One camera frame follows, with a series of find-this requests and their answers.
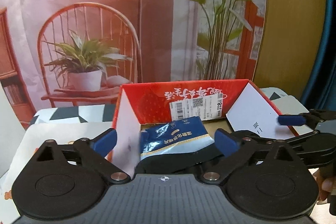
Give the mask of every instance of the printed backdrop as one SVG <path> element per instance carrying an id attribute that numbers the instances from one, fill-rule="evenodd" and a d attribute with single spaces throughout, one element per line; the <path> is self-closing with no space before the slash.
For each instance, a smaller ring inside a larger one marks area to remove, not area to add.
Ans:
<path id="1" fill-rule="evenodd" d="M 23 126 L 125 83 L 252 79 L 266 0 L 0 0 L 0 82 Z"/>

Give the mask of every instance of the open cardboard box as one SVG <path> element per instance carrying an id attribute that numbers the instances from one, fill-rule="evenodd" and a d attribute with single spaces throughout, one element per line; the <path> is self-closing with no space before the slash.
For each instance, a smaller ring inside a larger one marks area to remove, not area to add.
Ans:
<path id="1" fill-rule="evenodd" d="M 223 93 L 224 99 L 222 119 L 204 122 L 211 136 L 217 128 L 250 130 L 262 137 L 275 139 L 297 135 L 293 128 L 278 125 L 277 117 L 281 112 L 250 80 L 127 84 L 121 87 L 113 118 L 113 128 L 118 133 L 113 164 L 133 176 L 134 168 L 140 161 L 142 125 L 171 122 L 170 102 L 215 93 Z"/>

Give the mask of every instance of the blue curtain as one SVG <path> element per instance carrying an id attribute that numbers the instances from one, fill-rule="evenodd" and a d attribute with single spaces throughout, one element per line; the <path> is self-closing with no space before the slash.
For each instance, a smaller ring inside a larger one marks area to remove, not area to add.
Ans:
<path id="1" fill-rule="evenodd" d="M 307 109 L 336 110 L 336 1 L 334 0 L 327 0 L 325 5 L 321 42 L 301 103 Z"/>

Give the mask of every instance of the blue and silver package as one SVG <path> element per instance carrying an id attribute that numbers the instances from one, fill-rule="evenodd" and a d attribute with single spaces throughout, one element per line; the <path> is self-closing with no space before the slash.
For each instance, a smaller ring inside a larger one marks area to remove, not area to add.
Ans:
<path id="1" fill-rule="evenodd" d="M 153 155 L 195 152 L 213 142 L 201 119 L 190 117 L 143 130 L 140 159 Z"/>

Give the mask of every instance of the tall green plant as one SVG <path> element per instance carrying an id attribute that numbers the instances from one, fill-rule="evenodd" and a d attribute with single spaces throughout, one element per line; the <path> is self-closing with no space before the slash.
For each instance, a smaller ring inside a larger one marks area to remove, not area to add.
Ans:
<path id="1" fill-rule="evenodd" d="M 119 54 L 118 48 L 107 46 L 105 41 L 99 39 L 84 39 L 83 41 L 72 30 L 69 30 L 69 34 L 73 46 L 66 43 L 56 43 L 55 46 L 58 49 L 55 52 L 61 57 L 44 65 L 53 66 L 52 71 L 60 67 L 58 76 L 65 71 L 82 73 L 101 70 L 106 73 L 107 66 L 117 67 L 117 61 L 132 60 L 130 57 Z"/>
<path id="2" fill-rule="evenodd" d="M 203 44 L 207 45 L 206 48 L 203 48 L 208 51 L 208 61 L 202 70 L 202 63 L 198 60 L 196 64 L 197 68 L 200 75 L 203 75 L 203 78 L 206 80 L 222 79 L 228 70 L 228 57 L 226 59 L 226 66 L 223 67 L 225 57 L 224 49 L 226 48 L 227 42 L 239 37 L 243 26 L 252 30 L 251 26 L 240 14 L 235 12 L 236 3 L 240 0 L 220 0 L 219 5 L 216 5 L 215 0 L 212 0 L 213 18 L 210 18 L 209 11 L 205 8 L 206 0 L 191 1 L 195 1 L 201 6 L 208 26 L 205 37 L 207 41 L 202 37 Z"/>

